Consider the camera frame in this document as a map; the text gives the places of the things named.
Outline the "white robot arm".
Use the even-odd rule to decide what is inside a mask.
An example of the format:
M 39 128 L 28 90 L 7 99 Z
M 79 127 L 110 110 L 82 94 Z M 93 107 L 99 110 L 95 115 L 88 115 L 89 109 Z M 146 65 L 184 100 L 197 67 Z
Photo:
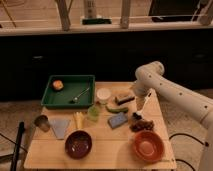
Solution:
M 213 99 L 169 81 L 163 77 L 164 72 L 164 66 L 159 61 L 138 67 L 133 92 L 141 97 L 152 88 L 199 122 L 207 130 L 207 145 L 203 148 L 198 171 L 213 171 Z

